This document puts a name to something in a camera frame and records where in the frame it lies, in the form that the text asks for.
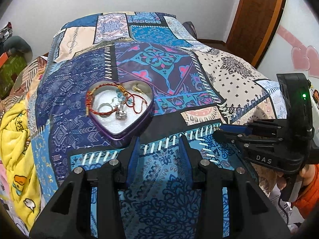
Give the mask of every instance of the green box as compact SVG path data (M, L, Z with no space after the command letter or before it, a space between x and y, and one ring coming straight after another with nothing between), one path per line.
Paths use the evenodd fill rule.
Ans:
M19 73L27 66L22 56L10 56L0 68L0 98L4 99L10 93L15 79Z

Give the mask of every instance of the human hand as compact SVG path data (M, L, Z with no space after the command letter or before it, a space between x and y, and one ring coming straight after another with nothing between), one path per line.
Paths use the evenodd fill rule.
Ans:
M303 178L302 186L309 185L315 178L316 167L313 164L306 164L299 172L299 175ZM283 177L282 172L277 172L277 187L282 190L287 185L286 179Z

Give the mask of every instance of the orange sleeve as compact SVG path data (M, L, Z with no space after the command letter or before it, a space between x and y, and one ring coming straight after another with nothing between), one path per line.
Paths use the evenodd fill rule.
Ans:
M303 190L298 199L293 202L293 205L298 208L303 218L307 218L319 199L319 164L316 164L315 167L316 173L314 179Z

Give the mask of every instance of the patchwork bedspread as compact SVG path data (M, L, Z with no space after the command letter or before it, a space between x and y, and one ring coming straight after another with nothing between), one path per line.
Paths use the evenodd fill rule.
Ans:
M174 15L117 12L65 24L53 39L37 90L27 98L34 162L46 203L75 167L98 168L121 151L86 116L86 91L100 80L143 80L155 95L134 182L119 191L127 238L194 237L201 193L191 191L184 180L180 134L218 166L243 166L256 180L259 174L265 193L274 186L274 179L267 178L275 177L272 171L254 166L256 172L235 147L216 143L211 134L222 123L285 118L279 84L243 59L198 42ZM91 202L94 236L96 191ZM227 236L226 188L223 194Z

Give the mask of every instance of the metal bolt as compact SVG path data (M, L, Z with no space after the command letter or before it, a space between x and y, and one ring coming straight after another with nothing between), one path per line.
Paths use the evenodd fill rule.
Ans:
M237 167L236 172L238 172L239 174L244 174L245 169L243 167Z
M119 160L117 160L117 159L111 159L110 161L109 161L109 163L110 163L110 165L117 165L118 163L119 163Z
M76 174L79 174L83 171L83 168L82 167L76 167L74 168L73 172L75 172Z
M207 165L209 165L209 161L206 159L202 159L202 160L200 160L200 164L203 166L207 166Z

